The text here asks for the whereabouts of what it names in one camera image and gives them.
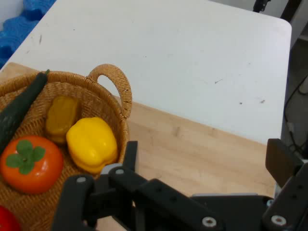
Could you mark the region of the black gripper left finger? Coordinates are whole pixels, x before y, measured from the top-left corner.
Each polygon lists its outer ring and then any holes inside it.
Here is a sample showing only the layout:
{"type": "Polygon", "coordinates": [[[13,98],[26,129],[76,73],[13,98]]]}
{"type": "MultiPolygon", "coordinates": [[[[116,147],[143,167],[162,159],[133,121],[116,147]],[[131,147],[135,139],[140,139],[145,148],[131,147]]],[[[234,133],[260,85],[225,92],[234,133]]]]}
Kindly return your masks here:
{"type": "Polygon", "coordinates": [[[222,231],[213,211],[157,179],[136,173],[138,143],[129,141],[124,161],[106,167],[97,179],[74,175],[63,186],[54,214],[55,231],[92,231],[113,217],[130,231],[222,231]]]}

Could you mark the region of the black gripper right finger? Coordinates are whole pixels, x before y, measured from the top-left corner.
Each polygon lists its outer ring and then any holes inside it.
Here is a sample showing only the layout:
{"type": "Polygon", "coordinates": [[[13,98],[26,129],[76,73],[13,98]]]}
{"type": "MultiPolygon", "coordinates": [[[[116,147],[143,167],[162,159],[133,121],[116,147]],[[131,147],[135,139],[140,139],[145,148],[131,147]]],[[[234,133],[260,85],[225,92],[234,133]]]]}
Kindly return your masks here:
{"type": "Polygon", "coordinates": [[[281,191],[263,214],[263,226],[268,231],[306,231],[308,164],[280,139],[269,139],[265,166],[281,191]]]}

